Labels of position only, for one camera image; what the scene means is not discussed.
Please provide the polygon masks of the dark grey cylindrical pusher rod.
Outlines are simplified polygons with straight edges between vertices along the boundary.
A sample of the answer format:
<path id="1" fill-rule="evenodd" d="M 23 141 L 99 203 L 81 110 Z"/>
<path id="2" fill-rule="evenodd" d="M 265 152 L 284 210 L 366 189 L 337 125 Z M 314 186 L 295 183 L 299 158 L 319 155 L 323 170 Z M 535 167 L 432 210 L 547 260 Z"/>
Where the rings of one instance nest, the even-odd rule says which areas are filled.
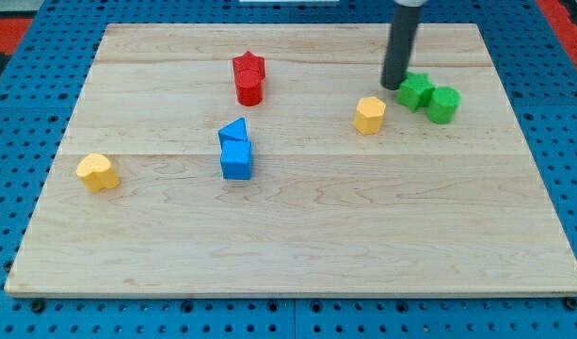
<path id="1" fill-rule="evenodd" d="M 410 54 L 425 0 L 395 0 L 393 21 L 383 62 L 380 84 L 397 90 L 406 79 Z"/>

